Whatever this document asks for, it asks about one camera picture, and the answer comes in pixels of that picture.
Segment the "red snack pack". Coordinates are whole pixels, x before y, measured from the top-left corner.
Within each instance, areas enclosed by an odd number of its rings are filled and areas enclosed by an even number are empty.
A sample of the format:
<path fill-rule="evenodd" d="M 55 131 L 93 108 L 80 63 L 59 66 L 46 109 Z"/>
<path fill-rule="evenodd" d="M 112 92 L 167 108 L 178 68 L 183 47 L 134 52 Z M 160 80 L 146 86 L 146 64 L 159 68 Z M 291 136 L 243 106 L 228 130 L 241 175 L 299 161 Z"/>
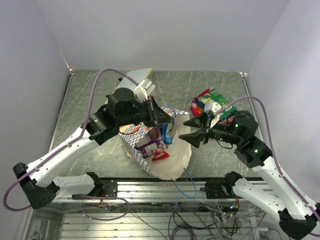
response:
<path fill-rule="evenodd" d="M 157 161 L 161 161 L 161 160 L 165 160 L 167 158 L 169 158 L 170 155 L 164 151 L 164 150 L 156 150 L 153 152 L 153 158 L 151 159 L 152 162 L 157 162 Z"/>

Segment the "orange Fox's candy bag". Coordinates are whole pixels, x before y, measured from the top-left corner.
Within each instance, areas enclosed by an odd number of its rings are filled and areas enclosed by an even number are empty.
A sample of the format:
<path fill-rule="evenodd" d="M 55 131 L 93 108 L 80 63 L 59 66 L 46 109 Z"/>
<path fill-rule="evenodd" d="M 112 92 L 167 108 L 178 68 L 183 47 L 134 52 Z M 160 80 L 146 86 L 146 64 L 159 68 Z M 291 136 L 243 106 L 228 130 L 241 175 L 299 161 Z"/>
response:
<path fill-rule="evenodd" d="M 193 115 L 194 116 L 198 116 L 203 112 L 203 109 L 201 108 L 201 106 L 199 106 L 196 103 L 193 104 L 192 107 L 193 107 Z"/>

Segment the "pink snack bag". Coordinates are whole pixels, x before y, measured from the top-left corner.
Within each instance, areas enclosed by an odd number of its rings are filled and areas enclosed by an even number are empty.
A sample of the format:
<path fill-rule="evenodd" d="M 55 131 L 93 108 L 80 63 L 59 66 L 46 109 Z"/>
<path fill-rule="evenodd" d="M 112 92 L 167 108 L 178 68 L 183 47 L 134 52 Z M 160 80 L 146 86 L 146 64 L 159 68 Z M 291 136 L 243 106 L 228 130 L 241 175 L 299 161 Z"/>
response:
<path fill-rule="evenodd" d="M 196 117 L 201 114 L 205 109 L 205 104 L 209 101 L 213 100 L 221 105 L 221 107 L 227 106 L 229 103 L 225 99 L 225 97 L 218 93 L 215 88 L 207 89 L 202 92 L 200 95 L 196 96 L 192 102 L 190 111 Z M 233 115 L 237 112 L 236 107 L 230 106 L 228 107 L 221 115 L 219 122 L 222 124 L 231 124 L 233 121 Z"/>

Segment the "blue checkered paper bag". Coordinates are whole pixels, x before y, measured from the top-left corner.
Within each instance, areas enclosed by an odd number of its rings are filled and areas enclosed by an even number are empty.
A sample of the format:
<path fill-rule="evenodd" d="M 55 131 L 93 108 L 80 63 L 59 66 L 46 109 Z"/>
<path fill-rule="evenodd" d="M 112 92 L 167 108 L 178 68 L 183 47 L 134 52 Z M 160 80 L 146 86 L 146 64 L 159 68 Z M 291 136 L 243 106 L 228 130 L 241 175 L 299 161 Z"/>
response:
<path fill-rule="evenodd" d="M 122 138 L 126 153 L 132 157 L 140 167 L 153 177 L 161 180 L 176 180 L 187 169 L 192 155 L 191 145 L 184 140 L 179 139 L 179 135 L 189 134 L 191 128 L 183 123 L 190 119 L 190 114 L 186 111 L 164 107 L 163 110 L 174 118 L 174 123 L 171 130 L 172 144 L 167 145 L 165 151 L 169 157 L 164 160 L 152 162 L 154 155 L 143 158 L 142 154 L 135 149 L 135 145 L 141 140 L 144 135 L 152 128 L 147 127 L 143 123 L 139 125 L 127 125 L 120 128 L 119 135 Z"/>

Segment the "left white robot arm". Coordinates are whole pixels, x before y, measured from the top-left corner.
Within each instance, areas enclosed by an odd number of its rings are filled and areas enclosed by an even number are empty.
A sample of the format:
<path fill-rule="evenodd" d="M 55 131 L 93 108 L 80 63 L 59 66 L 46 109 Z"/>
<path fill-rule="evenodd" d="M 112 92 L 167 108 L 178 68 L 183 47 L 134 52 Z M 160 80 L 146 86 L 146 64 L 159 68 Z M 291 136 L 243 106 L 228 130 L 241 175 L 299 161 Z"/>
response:
<path fill-rule="evenodd" d="M 87 195 L 96 199 L 102 196 L 104 184 L 94 172 L 71 177 L 61 177 L 60 173 L 84 153 L 118 135 L 122 126 L 143 124 L 152 128 L 172 123 L 173 117 L 152 96 L 137 102 L 133 91 L 119 88 L 107 95 L 107 104 L 91 114 L 67 140 L 34 162 L 18 163 L 13 171 L 35 210 L 62 196 Z"/>

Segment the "purple snack pack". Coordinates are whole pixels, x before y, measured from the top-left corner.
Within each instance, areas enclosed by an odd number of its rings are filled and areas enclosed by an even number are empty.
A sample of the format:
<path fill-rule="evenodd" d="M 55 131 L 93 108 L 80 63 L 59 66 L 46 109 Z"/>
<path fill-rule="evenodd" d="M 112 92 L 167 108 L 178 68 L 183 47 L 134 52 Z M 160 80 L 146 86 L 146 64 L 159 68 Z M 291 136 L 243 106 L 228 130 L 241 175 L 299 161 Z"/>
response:
<path fill-rule="evenodd" d="M 168 145 L 163 140 L 160 128 L 153 127 L 139 140 L 134 148 L 142 154 L 143 158 L 148 158 L 155 151 L 167 149 Z"/>

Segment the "green snack pack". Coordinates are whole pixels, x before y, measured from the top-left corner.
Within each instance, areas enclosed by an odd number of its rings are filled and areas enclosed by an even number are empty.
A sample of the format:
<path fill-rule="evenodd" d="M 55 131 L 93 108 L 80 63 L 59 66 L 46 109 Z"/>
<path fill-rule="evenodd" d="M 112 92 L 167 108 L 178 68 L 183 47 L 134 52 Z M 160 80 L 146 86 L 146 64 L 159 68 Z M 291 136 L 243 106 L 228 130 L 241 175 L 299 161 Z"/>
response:
<path fill-rule="evenodd" d="M 209 97 L 210 100 L 213 100 L 214 102 L 217 102 L 221 105 L 221 107 L 225 107 L 229 105 L 229 102 L 226 100 L 226 98 L 217 92 L 215 88 L 211 89 L 205 97 Z M 237 112 L 237 108 L 234 106 L 229 106 L 221 115 L 220 115 L 220 122 L 223 122 L 227 120 L 229 117 L 233 116 Z"/>

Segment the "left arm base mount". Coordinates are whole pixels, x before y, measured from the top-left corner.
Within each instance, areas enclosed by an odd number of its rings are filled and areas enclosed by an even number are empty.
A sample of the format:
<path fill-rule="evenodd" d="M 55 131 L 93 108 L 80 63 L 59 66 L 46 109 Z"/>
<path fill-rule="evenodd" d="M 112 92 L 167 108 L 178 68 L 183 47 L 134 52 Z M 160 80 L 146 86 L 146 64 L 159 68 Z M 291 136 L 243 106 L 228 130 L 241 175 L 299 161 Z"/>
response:
<path fill-rule="evenodd" d="M 89 199 L 90 197 L 114 197 L 116 195 L 117 185 L 111 181 L 101 181 L 94 179 L 93 182 L 81 183 L 76 187 L 74 194 L 71 195 L 73 200 Z"/>

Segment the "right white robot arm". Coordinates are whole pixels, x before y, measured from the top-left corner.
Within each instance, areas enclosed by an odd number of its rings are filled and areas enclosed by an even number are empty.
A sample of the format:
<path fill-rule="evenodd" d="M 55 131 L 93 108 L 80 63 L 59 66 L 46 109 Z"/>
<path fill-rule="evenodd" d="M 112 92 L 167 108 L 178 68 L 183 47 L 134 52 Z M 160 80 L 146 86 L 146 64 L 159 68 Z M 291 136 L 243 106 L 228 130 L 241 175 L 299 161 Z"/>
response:
<path fill-rule="evenodd" d="M 276 194 L 271 195 L 255 187 L 242 175 L 232 171 L 222 179 L 220 192 L 224 197 L 235 195 L 258 206 L 273 216 L 280 228 L 294 240 L 301 240 L 312 233 L 319 223 L 319 203 L 295 186 L 276 164 L 271 149 L 256 137 L 258 123 L 250 112 L 236 112 L 231 124 L 216 123 L 213 116 L 204 112 L 183 124 L 198 129 L 179 136 L 196 148 L 206 144 L 209 139 L 235 145 L 237 158 L 258 174 Z"/>

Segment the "blue snack bag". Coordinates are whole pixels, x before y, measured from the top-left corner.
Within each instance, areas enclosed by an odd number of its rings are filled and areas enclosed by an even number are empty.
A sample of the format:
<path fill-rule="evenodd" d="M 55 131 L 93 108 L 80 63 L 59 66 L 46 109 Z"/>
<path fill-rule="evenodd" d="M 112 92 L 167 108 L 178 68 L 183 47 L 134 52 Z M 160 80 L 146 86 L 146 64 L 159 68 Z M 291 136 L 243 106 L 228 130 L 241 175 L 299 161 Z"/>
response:
<path fill-rule="evenodd" d="M 212 98 L 210 95 L 204 95 L 204 96 L 201 96 L 199 98 L 196 99 L 196 102 L 198 105 L 200 104 L 206 104 L 208 101 L 210 101 Z"/>

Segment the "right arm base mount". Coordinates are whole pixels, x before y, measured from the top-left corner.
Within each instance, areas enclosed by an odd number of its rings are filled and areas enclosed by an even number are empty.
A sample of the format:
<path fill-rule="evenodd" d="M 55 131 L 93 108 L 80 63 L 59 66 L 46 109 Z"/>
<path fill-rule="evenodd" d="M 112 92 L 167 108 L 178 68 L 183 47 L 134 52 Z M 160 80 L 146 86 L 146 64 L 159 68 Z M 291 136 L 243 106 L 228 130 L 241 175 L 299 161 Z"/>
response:
<path fill-rule="evenodd" d="M 206 178 L 204 192 L 207 199 L 235 199 L 235 183 L 224 178 Z"/>

